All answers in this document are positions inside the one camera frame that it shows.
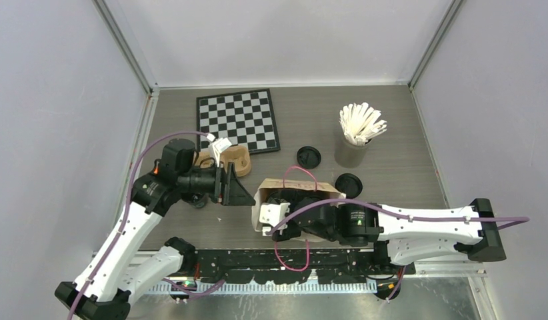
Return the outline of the pink paper bag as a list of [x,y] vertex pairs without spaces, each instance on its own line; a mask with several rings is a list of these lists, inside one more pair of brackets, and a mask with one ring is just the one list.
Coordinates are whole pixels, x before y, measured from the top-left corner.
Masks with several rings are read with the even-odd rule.
[[[253,226],[254,231],[262,234],[262,236],[264,237],[266,237],[268,232],[272,231],[275,226],[272,227],[270,225],[264,225],[258,222],[259,209],[261,204],[263,203],[273,203],[273,204],[290,203],[289,212],[286,213],[286,217],[288,217],[295,210],[301,207],[307,206],[311,203],[315,203],[317,201],[326,200],[326,199],[346,198],[346,194],[339,192],[331,184],[325,183],[325,182],[318,182],[316,178],[313,176],[313,174],[306,169],[303,169],[298,166],[292,166],[288,168],[286,172],[289,173],[290,171],[294,169],[300,170],[308,174],[311,180],[310,181],[288,180],[286,176],[284,176],[282,179],[266,178],[260,184],[254,196],[256,204],[251,209],[251,224]],[[280,228],[285,229],[287,227],[285,225],[286,223],[282,224]],[[314,240],[312,236],[309,236],[309,237],[311,237],[310,240],[308,239],[303,240],[300,238],[290,239],[290,240],[302,241],[306,245],[305,265],[302,267],[295,268],[295,267],[289,266],[288,263],[290,262],[290,259],[289,258],[284,259],[280,256],[280,254],[277,251],[275,252],[275,256],[283,269],[294,271],[294,272],[302,272],[307,270],[310,263],[309,244],[311,242],[313,243],[324,242],[320,238],[317,238],[317,240]]]

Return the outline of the stack of black lids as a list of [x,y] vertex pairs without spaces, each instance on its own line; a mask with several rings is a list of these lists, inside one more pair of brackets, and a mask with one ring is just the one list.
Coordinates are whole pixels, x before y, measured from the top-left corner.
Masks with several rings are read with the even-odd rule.
[[354,199],[363,191],[363,184],[358,176],[352,173],[343,173],[335,180],[334,187],[341,193],[346,194],[346,198]]

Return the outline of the black plastic cup lid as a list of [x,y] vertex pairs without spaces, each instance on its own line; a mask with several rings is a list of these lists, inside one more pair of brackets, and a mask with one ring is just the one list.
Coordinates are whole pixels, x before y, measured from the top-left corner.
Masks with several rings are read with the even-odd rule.
[[304,169],[314,169],[321,164],[322,156],[318,149],[303,146],[296,153],[297,164]]

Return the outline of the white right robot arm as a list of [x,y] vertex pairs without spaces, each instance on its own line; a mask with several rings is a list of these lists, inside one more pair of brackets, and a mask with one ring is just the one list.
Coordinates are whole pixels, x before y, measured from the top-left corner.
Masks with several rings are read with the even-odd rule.
[[306,197],[266,234],[285,241],[308,233],[342,246],[374,245],[372,265],[380,273],[415,261],[462,253],[470,261],[498,262],[507,256],[490,200],[476,198],[454,209],[405,209],[357,199]]

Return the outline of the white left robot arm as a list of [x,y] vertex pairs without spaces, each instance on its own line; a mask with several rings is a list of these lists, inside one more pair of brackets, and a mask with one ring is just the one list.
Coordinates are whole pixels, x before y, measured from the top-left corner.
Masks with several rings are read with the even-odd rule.
[[131,307],[152,286],[172,273],[190,275],[198,265],[195,247],[172,237],[158,252],[130,271],[131,260],[170,207],[189,196],[208,197],[223,206],[253,206],[233,162],[220,160],[232,145],[227,138],[207,134],[210,167],[196,165],[194,142],[172,139],[154,168],[129,184],[116,225],[90,264],[74,281],[63,281],[55,296],[69,309],[68,318],[126,319]]

